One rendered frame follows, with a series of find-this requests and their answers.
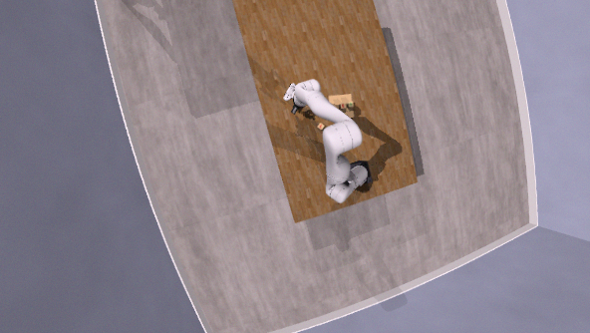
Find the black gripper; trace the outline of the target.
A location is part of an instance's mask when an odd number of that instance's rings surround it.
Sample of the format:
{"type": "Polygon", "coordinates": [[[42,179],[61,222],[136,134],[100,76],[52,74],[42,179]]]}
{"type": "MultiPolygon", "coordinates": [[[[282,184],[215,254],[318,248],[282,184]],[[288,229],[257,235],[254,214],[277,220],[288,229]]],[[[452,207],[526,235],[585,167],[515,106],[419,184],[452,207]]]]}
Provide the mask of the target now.
{"type": "MultiPolygon", "coordinates": [[[[294,103],[294,97],[293,97],[293,103],[294,103]]],[[[297,111],[297,109],[298,109],[298,108],[300,109],[300,108],[303,108],[303,107],[299,107],[299,106],[297,106],[297,105],[294,103],[294,106],[293,106],[293,109],[292,109],[292,111],[291,111],[291,112],[292,112],[293,114],[296,114],[296,111],[297,111]],[[294,108],[295,108],[295,109],[294,109],[294,108]]],[[[299,110],[299,109],[298,109],[298,110],[299,110]]]]}

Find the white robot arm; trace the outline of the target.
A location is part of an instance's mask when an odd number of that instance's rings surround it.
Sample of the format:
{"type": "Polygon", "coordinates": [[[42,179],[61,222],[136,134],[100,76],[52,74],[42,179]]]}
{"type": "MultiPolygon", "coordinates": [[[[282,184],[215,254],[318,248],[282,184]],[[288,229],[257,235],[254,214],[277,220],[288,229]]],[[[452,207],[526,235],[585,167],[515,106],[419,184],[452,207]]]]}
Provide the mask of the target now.
{"type": "Polygon", "coordinates": [[[327,100],[321,93],[321,86],[317,80],[309,80],[297,85],[292,83],[284,96],[284,101],[293,99],[293,96],[297,106],[307,105],[317,117],[335,123],[323,131],[327,174],[326,194],[342,203],[367,180],[365,178],[368,172],[365,167],[355,166],[350,170],[350,162],[341,155],[362,143],[361,130],[350,117],[327,100]]]}

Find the tan flat mat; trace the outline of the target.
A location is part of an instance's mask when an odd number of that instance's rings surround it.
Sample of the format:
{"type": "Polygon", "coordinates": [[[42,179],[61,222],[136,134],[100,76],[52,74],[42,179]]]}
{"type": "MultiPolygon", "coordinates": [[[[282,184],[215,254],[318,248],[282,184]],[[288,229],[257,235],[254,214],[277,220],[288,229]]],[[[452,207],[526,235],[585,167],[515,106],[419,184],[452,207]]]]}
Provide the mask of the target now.
{"type": "MultiPolygon", "coordinates": [[[[339,104],[341,103],[348,103],[348,102],[352,102],[352,96],[351,94],[347,94],[347,95],[336,95],[336,96],[328,96],[329,97],[329,102],[335,106],[336,108],[339,108],[339,104]]],[[[353,111],[353,107],[352,108],[347,108],[347,104],[346,104],[346,109],[342,109],[340,110],[342,111],[344,114],[346,114],[348,117],[350,118],[354,118],[354,111],[353,111]]]]}

